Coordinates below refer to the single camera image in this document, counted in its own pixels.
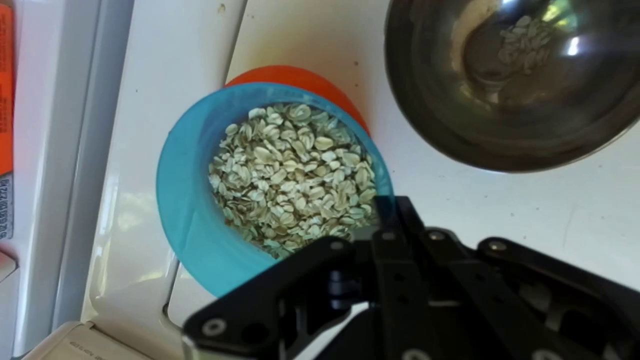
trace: white surface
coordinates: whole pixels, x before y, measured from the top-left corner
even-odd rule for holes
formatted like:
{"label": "white surface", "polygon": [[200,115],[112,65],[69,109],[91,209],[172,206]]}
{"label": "white surface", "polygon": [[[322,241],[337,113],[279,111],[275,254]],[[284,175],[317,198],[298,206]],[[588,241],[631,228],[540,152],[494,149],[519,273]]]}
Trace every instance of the white surface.
{"label": "white surface", "polygon": [[[427,226],[465,243],[506,236],[640,288],[637,127],[604,152],[540,174],[496,174],[434,152],[402,118],[383,72],[386,0],[249,0],[229,75],[264,63],[310,68],[337,84],[370,124],[398,194]],[[238,1],[135,1],[106,174],[85,318],[159,357],[205,294],[177,271],[163,240],[153,174],[173,120],[224,75]]]}
{"label": "white surface", "polygon": [[10,357],[13,350],[15,311],[18,305],[18,278],[15,261],[0,251],[0,357]]}
{"label": "white surface", "polygon": [[139,352],[104,336],[91,324],[69,321],[49,334],[24,360],[143,360]]}
{"label": "white surface", "polygon": [[221,85],[242,6],[133,3],[83,318],[153,357],[179,356],[163,318],[175,268],[156,209],[158,156],[182,111]]}
{"label": "white surface", "polygon": [[167,319],[182,327],[188,316],[216,300],[207,290],[203,290],[179,264],[175,271],[175,281],[167,300]]}
{"label": "white surface", "polygon": [[15,261],[0,251],[0,283],[15,269]]}
{"label": "white surface", "polygon": [[100,0],[52,327],[78,319],[133,0]]}
{"label": "white surface", "polygon": [[56,291],[63,280],[60,265],[69,236],[73,179],[85,175],[75,168],[81,125],[96,120],[85,120],[83,109],[97,6],[100,0],[18,1],[15,232],[7,241],[19,260],[18,308],[7,309],[18,313],[13,356],[52,330],[56,309],[73,305],[56,308]]}

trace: metal bowl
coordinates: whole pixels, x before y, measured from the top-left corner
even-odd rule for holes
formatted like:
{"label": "metal bowl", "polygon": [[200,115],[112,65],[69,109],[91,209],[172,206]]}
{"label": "metal bowl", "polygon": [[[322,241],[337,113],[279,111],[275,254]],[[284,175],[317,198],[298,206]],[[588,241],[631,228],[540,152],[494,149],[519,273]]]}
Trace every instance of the metal bowl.
{"label": "metal bowl", "polygon": [[508,172],[572,161],[640,111],[636,0],[394,0],[392,91],[459,161]]}

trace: blue bowl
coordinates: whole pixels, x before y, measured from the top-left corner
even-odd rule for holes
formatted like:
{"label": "blue bowl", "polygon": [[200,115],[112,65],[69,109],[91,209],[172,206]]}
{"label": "blue bowl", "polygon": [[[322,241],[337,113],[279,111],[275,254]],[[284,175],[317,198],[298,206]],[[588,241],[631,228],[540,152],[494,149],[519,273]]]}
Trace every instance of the blue bowl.
{"label": "blue bowl", "polygon": [[389,174],[370,135],[332,101],[281,84],[239,84],[198,99],[169,129],[158,164],[156,196],[163,233],[184,268],[213,295],[224,295],[275,260],[224,224],[211,200],[205,165],[218,152],[225,125],[247,109],[298,101],[332,113],[352,129],[374,160],[377,194],[392,196]]}

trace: screw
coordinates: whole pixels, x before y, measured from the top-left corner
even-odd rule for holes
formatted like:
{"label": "screw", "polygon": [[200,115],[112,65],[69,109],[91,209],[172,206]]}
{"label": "screw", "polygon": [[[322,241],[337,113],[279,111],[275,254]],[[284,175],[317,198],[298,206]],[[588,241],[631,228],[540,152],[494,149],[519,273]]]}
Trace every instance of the screw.
{"label": "screw", "polygon": [[402,352],[402,360],[430,360],[430,356],[419,347],[409,347]]}
{"label": "screw", "polygon": [[546,347],[537,347],[534,353],[532,353],[532,360],[561,360],[555,352],[551,350],[546,350]]}
{"label": "screw", "polygon": [[211,318],[202,326],[202,334],[210,338],[220,336],[224,330],[225,330],[225,321],[221,318]]}
{"label": "screw", "polygon": [[500,241],[500,240],[490,240],[490,241],[487,241],[487,248],[490,248],[492,251],[503,251],[503,249],[506,249],[506,243]]}
{"label": "screw", "polygon": [[441,232],[427,232],[427,237],[434,240],[434,241],[440,241],[443,240],[445,236]]}
{"label": "screw", "polygon": [[332,241],[329,248],[332,248],[332,249],[341,249],[343,243],[341,243],[341,241]]}

